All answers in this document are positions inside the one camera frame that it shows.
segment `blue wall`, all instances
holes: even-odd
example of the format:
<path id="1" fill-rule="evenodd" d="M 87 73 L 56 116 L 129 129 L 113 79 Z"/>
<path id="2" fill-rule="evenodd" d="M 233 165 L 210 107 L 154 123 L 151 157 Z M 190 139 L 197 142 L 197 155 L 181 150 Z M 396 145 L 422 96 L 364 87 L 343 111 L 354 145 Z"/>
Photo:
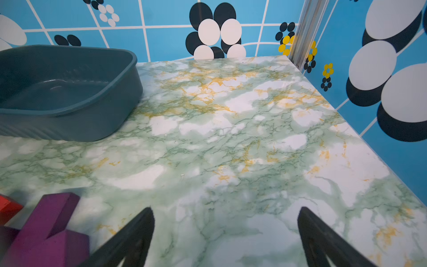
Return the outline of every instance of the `blue wall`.
<path id="1" fill-rule="evenodd" d="M 211 14 L 222 2 L 202 1 Z M 241 44 L 246 56 L 280 55 L 280 40 L 275 36 L 283 22 L 298 24 L 303 2 L 269 0 L 264 17 L 266 0 L 229 0 L 242 26 Z M 190 23 L 190 9 L 196 3 L 197 0 L 13 0 L 0 1 L 0 14 L 25 32 L 25 45 L 57 45 L 56 40 L 67 44 L 67 36 L 73 35 L 82 46 L 127 49 L 137 55 L 138 62 L 154 62 L 193 57 L 186 38 L 196 32 Z M 219 9 L 217 17 L 227 16 L 229 9 Z M 13 38 L 0 38 L 8 43 L 6 46 L 17 46 L 8 42 Z M 213 46 L 221 50 L 221 38 L 210 45 Z"/>
<path id="2" fill-rule="evenodd" d="M 316 65 L 310 69 L 310 72 L 307 68 L 304 74 L 403 182 L 424 203 L 427 203 L 427 174 L 424 167 L 427 159 L 425 0 L 400 1 L 400 3 L 388 1 L 390 5 L 395 6 L 394 9 L 387 10 L 391 10 L 391 13 L 394 10 L 395 14 L 382 13 L 385 9 L 376 7 L 373 5 L 374 2 L 372 0 L 331 0 L 329 2 L 315 38 Z M 367 19 L 369 10 L 374 16 Z M 405 17 L 402 14 L 409 14 L 412 17 Z M 386 20 L 389 17 L 392 18 L 393 23 L 387 23 Z M 389 35 L 393 35 L 385 38 L 389 44 L 380 41 L 384 38 L 371 36 L 370 39 L 368 32 L 372 35 L 382 34 L 375 32 L 375 29 L 380 27 L 382 27 L 382 33 L 390 32 Z M 350 70 L 350 64 L 353 61 L 356 65 L 360 57 L 355 55 L 359 51 L 368 51 L 368 45 L 373 43 L 369 41 L 379 42 L 378 44 L 383 42 L 381 45 L 394 50 L 390 55 L 383 49 L 371 51 L 371 56 L 363 59 L 364 64 L 356 68 L 356 72 L 360 71 L 363 74 L 360 77 L 359 74 L 354 73 L 354 69 Z M 381 61 L 377 60 L 379 54 L 384 54 Z M 329 88 L 329 82 L 323 83 L 323 81 L 326 79 L 325 65 L 328 65 L 326 70 L 328 74 L 331 71 L 329 68 L 331 63 L 333 74 L 329 74 L 331 83 Z M 425 74 L 410 77 L 396 75 L 407 67 L 410 69 L 411 66 L 425 70 Z M 370 82 L 376 80 L 380 74 L 386 74 L 380 81 L 384 83 L 378 88 L 369 88 Z M 392 83 L 396 83 L 401 78 L 406 80 L 398 88 L 399 91 L 396 91 Z M 359 87 L 366 87 L 354 90 L 350 88 L 348 80 L 359 84 Z M 388 100 L 385 103 L 388 106 L 384 104 L 386 107 L 384 112 L 384 99 L 390 98 L 394 102 L 390 103 Z M 404 114 L 407 116 L 408 113 L 414 120 L 401 121 L 403 119 L 400 118 Z"/>

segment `black oval petal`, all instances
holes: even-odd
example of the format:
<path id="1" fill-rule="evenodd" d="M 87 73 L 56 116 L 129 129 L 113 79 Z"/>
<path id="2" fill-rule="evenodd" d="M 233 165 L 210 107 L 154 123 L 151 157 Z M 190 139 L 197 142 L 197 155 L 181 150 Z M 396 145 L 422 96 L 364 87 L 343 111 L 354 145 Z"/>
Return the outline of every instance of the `black oval petal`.
<path id="1" fill-rule="evenodd" d="M 239 41 L 237 41 L 236 44 L 242 44 L 242 39 L 239 39 Z M 231 45 L 228 45 L 226 43 L 224 43 L 223 40 L 221 40 L 221 48 L 224 51 L 224 53 L 227 53 L 228 50 L 230 49 Z"/>
<path id="2" fill-rule="evenodd" d="M 289 23 L 289 25 L 288 25 L 288 32 L 291 32 L 294 29 L 295 29 L 295 23 L 294 22 Z"/>
<path id="3" fill-rule="evenodd" d="M 82 46 L 82 42 L 75 35 L 72 35 L 72 34 L 68 35 L 67 40 L 72 46 L 77 46 L 77 47 Z"/>
<path id="4" fill-rule="evenodd" d="M 199 29 L 202 20 L 213 18 L 212 11 L 205 3 L 195 3 L 190 9 L 190 23 L 195 30 Z"/>
<path id="5" fill-rule="evenodd" d="M 211 47 L 213 51 L 213 58 L 214 59 L 223 59 L 225 58 L 224 52 L 219 47 Z"/>
<path id="6" fill-rule="evenodd" d="M 282 38 L 283 38 L 283 33 L 282 32 L 276 33 L 276 41 L 280 41 Z"/>
<path id="7" fill-rule="evenodd" d="M 199 39 L 198 32 L 190 32 L 185 39 L 185 47 L 191 55 L 194 55 L 194 50 L 196 50 L 196 48 L 202 44 L 203 43 Z"/>
<path id="8" fill-rule="evenodd" d="M 359 90 L 347 79 L 345 86 L 348 99 L 355 105 L 367 107 L 378 103 L 381 100 L 381 92 L 383 91 L 386 81 L 372 90 Z"/>
<path id="9" fill-rule="evenodd" d="M 288 23 L 283 22 L 283 23 L 280 25 L 280 31 L 281 31 L 281 32 L 286 31 L 286 28 L 287 28 L 287 27 L 288 27 Z"/>
<path id="10" fill-rule="evenodd" d="M 92 4 L 92 7 L 94 8 L 94 9 L 96 9 L 96 10 L 98 10 L 98 2 L 97 1 L 92 1 L 91 2 L 91 4 Z"/>
<path id="11" fill-rule="evenodd" d="M 55 35 L 55 42 L 59 45 L 69 45 L 68 41 L 62 35 Z"/>
<path id="12" fill-rule="evenodd" d="M 236 10 L 234 10 L 234 7 L 229 3 L 221 3 L 213 12 L 213 19 L 218 23 L 219 28 L 221 28 L 222 24 L 227 19 L 236 19 Z"/>
<path id="13" fill-rule="evenodd" d="M 395 36 L 384 39 L 384 41 L 391 43 L 392 46 L 395 48 L 396 52 L 399 52 L 412 40 L 412 38 L 417 33 L 421 23 L 421 17 L 422 17 L 422 12 L 420 12 L 417 18 L 415 18 L 414 21 L 408 27 L 406 27 L 403 31 L 396 34 Z M 372 38 L 368 34 L 368 32 L 365 30 L 362 37 L 362 46 L 372 41 L 376 41 L 376 39 Z"/>
<path id="14" fill-rule="evenodd" d="M 427 120 L 409 123 L 396 120 L 380 104 L 377 111 L 380 128 L 391 138 L 403 142 L 418 142 L 427 139 Z"/>

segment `white grout line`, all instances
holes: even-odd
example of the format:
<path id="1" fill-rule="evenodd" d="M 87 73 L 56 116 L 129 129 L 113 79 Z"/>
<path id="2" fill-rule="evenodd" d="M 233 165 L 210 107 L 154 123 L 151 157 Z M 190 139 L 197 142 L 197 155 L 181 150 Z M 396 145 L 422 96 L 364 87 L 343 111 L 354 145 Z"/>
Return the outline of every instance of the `white grout line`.
<path id="1" fill-rule="evenodd" d="M 421 29 L 421 31 L 417 32 L 417 34 L 415 34 L 414 38 L 412 38 L 412 40 L 404 48 L 402 48 L 402 50 L 397 52 L 396 55 L 397 56 L 400 55 L 405 49 L 407 49 L 410 45 L 412 45 L 412 43 L 415 42 L 415 40 L 418 37 L 420 37 L 423 33 L 424 33 L 424 29 Z"/>
<path id="2" fill-rule="evenodd" d="M 253 43 L 246 43 L 242 45 L 245 46 L 245 45 L 251 45 L 251 44 L 280 44 L 280 42 L 253 42 Z"/>
<path id="3" fill-rule="evenodd" d="M 145 26 L 144 13 L 142 12 L 142 3 L 141 0 L 138 0 L 139 4 L 139 12 L 141 13 L 141 22 L 142 22 L 142 31 L 144 32 L 144 40 L 145 40 L 145 49 L 147 49 L 147 59 L 148 62 L 151 62 L 150 58 L 150 49 L 148 49 L 148 41 L 147 41 L 147 30 Z"/>
<path id="4" fill-rule="evenodd" d="M 43 26 L 43 23 L 41 22 L 41 20 L 40 20 L 39 16 L 37 15 L 37 12 L 35 11 L 34 7 L 33 7 L 33 6 L 32 6 L 32 4 L 31 4 L 31 2 L 30 2 L 29 0 L 26 0 L 26 1 L 27 1 L 27 3 L 28 3 L 29 8 L 31 9 L 32 13 L 34 14 L 34 16 L 35 16 L 36 20 L 38 21 L 38 24 L 40 24 L 41 32 L 44 32 L 44 34 L 46 34 L 46 37 L 47 37 L 47 39 L 49 40 L 50 44 L 52 44 L 52 45 L 53 45 L 53 41 L 52 41 L 52 39 L 50 38 L 49 34 L 47 33 L 47 30 L 46 30 L 46 29 L 45 29 L 45 27 Z"/>
<path id="5" fill-rule="evenodd" d="M 371 121 L 371 123 L 368 125 L 368 127 L 366 127 L 363 132 L 360 133 L 360 137 L 362 137 L 364 134 L 366 134 L 366 132 L 377 122 L 377 117 L 375 117 L 375 119 L 373 121 Z"/>
<path id="6" fill-rule="evenodd" d="M 342 102 L 335 110 L 338 110 L 340 108 L 342 108 L 342 106 L 344 106 L 345 103 L 347 103 L 349 101 L 349 99 L 347 98 L 346 100 L 344 100 L 344 102 Z"/>
<path id="7" fill-rule="evenodd" d="M 194 56 L 189 56 L 189 57 L 187 57 L 187 58 L 183 58 L 183 59 L 174 59 L 174 60 L 172 60 L 172 61 L 177 61 L 177 60 L 187 60 L 187 59 L 192 59 L 192 58 L 194 58 Z"/>
<path id="8" fill-rule="evenodd" d="M 337 3 L 338 3 L 338 0 L 336 0 L 336 1 L 335 1 L 335 5 L 333 6 L 332 10 L 330 11 L 329 17 L 328 17 L 328 19 L 326 20 L 326 23 L 325 23 L 325 26 L 323 27 L 322 32 L 320 33 L 319 39 L 317 39 L 316 47 L 318 46 L 318 44 L 319 44 L 319 42 L 320 42 L 320 39 L 322 38 L 323 32 L 325 31 L 326 26 L 328 25 L 328 22 L 329 22 L 329 20 L 330 20 L 330 17 L 332 16 L 332 13 L 333 13 L 333 11 L 334 11 L 334 9 L 335 9 L 335 7 L 336 7 L 336 4 L 337 4 Z"/>
<path id="9" fill-rule="evenodd" d="M 255 50 L 255 56 L 258 55 L 258 48 L 260 47 L 261 35 L 263 34 L 264 22 L 266 21 L 268 2 L 269 0 L 266 0 L 266 7 L 264 9 L 263 22 L 261 23 L 260 35 L 258 36 L 258 43 L 257 43 L 257 48 Z"/>
<path id="10" fill-rule="evenodd" d="M 99 23 L 98 23 L 98 20 L 97 20 L 97 18 L 96 18 L 96 16 L 95 16 L 95 13 L 94 13 L 94 11 L 92 10 L 92 6 L 91 6 L 91 5 L 89 5 L 89 4 L 87 4 L 87 6 L 88 6 L 88 9 L 89 9 L 89 12 L 91 13 L 92 17 L 94 18 L 95 24 L 97 25 L 97 30 L 99 30 L 99 33 L 101 34 L 101 37 L 102 37 L 102 39 L 104 40 L 105 46 L 106 46 L 107 48 L 110 48 L 110 46 L 109 46 L 109 45 L 108 45 L 108 43 L 107 43 L 107 39 L 105 38 L 104 33 L 102 32 L 101 27 L 99 26 Z"/>
<path id="11" fill-rule="evenodd" d="M 242 27 L 247 26 L 280 26 L 281 23 L 247 23 L 241 24 Z M 191 25 L 146 25 L 146 26 L 115 26 L 115 27 L 99 27 L 101 30 L 110 29 L 167 29 L 167 28 L 192 28 Z M 65 32 L 65 31 L 91 31 L 98 30 L 98 27 L 80 27 L 80 28 L 52 28 L 52 29 L 25 29 L 24 32 Z"/>

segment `plastic tray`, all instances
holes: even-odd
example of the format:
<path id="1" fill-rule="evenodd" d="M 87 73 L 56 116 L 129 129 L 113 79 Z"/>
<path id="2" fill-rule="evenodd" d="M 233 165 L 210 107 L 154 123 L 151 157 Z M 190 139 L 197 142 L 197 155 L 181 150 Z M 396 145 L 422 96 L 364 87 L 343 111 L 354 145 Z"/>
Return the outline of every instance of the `plastic tray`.
<path id="1" fill-rule="evenodd" d="M 127 50 L 32 45 L 1 51 L 0 62 L 0 135 L 99 140 L 142 95 Z"/>

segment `yellow flower decal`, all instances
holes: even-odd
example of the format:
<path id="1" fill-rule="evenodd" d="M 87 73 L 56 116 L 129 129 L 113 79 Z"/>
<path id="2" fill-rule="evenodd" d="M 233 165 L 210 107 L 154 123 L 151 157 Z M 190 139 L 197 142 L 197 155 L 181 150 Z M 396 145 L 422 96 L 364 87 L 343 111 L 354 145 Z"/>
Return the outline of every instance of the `yellow flower decal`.
<path id="1" fill-rule="evenodd" d="M 323 76 L 327 79 L 333 74 L 333 64 L 329 63 L 325 65 L 325 70 L 323 71 Z"/>
<path id="2" fill-rule="evenodd" d="M 316 66 L 316 61 L 314 61 L 314 56 L 317 55 L 317 47 L 316 41 L 313 41 L 311 44 L 311 54 L 305 59 L 304 69 L 307 70 L 308 73 Z"/>
<path id="3" fill-rule="evenodd" d="M 289 56 L 289 54 L 291 53 L 291 46 L 293 44 L 295 36 L 289 37 L 289 36 L 285 36 L 283 38 L 283 44 L 281 44 L 279 46 L 279 52 L 283 53 L 285 56 Z"/>

